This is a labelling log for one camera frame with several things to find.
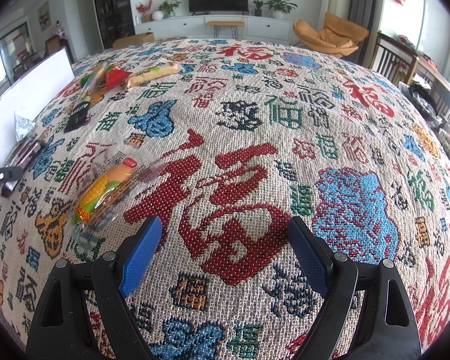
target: wooden stool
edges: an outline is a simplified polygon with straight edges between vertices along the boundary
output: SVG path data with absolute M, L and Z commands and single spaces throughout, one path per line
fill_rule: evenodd
M 239 27 L 245 27 L 243 21 L 209 21 L 207 26 L 214 26 L 214 39 L 217 39 L 220 35 L 220 28 L 223 26 L 230 26 L 232 28 L 233 39 L 239 38 Z

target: tablecloth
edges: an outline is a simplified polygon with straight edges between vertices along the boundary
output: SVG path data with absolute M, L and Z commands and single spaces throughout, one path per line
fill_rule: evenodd
M 102 84 L 87 124 L 65 134 L 80 78 L 104 57 L 126 71 L 182 70 L 129 90 Z M 54 262 L 115 250 L 147 215 L 163 237 L 127 303 L 159 359 L 293 356 L 323 302 L 287 242 L 293 215 L 355 261 L 392 259 L 423 348 L 437 337 L 450 318 L 450 162 L 384 77 L 294 47 L 188 39 L 88 57 L 74 72 L 36 120 L 46 149 L 0 197 L 0 309 L 23 342 Z M 123 141 L 166 168 L 104 230 L 67 232 L 94 158 Z M 113 356 L 91 292 L 87 304 Z

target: yellow snack bar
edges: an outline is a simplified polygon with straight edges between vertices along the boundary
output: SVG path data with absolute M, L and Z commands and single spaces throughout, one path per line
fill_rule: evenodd
M 112 166 L 95 180 L 75 205 L 72 222 L 88 222 L 91 213 L 105 203 L 107 196 L 113 190 L 130 178 L 136 166 L 137 162 L 127 157 L 122 163 Z
M 148 67 L 139 73 L 132 74 L 128 77 L 126 87 L 131 88 L 137 85 L 147 83 L 160 77 L 176 74 L 181 71 L 182 67 L 175 62 L 163 64 L 162 66 Z

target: bottle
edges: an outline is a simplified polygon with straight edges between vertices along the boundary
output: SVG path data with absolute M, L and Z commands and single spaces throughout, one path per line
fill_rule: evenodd
M 60 20 L 56 21 L 56 34 L 60 39 L 65 39 L 65 28 L 62 23 L 60 23 Z
M 25 47 L 27 48 L 28 54 L 32 55 L 34 53 L 34 47 L 30 38 L 25 39 Z

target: snack package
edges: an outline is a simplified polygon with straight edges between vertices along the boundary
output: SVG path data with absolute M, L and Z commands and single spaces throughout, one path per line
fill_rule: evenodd
M 132 74 L 132 73 L 129 71 L 124 71 L 117 67 L 114 67 L 113 69 L 108 70 L 105 73 L 106 88 L 108 90 L 110 90 L 110 89 L 114 88 L 115 86 L 122 84 L 130 74 Z
M 118 215 L 117 207 L 139 184 L 155 179 L 164 164 L 143 149 L 117 143 L 97 156 L 73 203 L 70 224 L 90 230 L 106 227 Z
M 108 67 L 108 61 L 100 61 L 97 66 L 95 66 L 93 72 L 90 74 L 89 79 L 84 84 L 82 91 L 80 92 L 79 98 L 77 100 L 77 105 L 72 110 L 70 118 L 68 119 L 67 125 L 65 126 L 64 132 L 70 132 L 77 130 L 77 128 L 82 127 L 87 120 L 88 110 L 90 108 L 90 102 L 92 97 L 97 90 L 98 84 L 102 80 L 105 71 Z
M 25 117 L 17 115 L 15 112 L 13 112 L 13 116 L 15 117 L 15 137 L 17 142 L 20 142 L 35 128 L 36 124 Z
M 146 69 L 129 76 L 125 81 L 125 86 L 127 88 L 131 88 L 137 85 L 142 85 L 160 77 L 176 74 L 181 71 L 181 69 L 182 67 L 177 62 L 169 62 L 161 66 L 147 67 Z

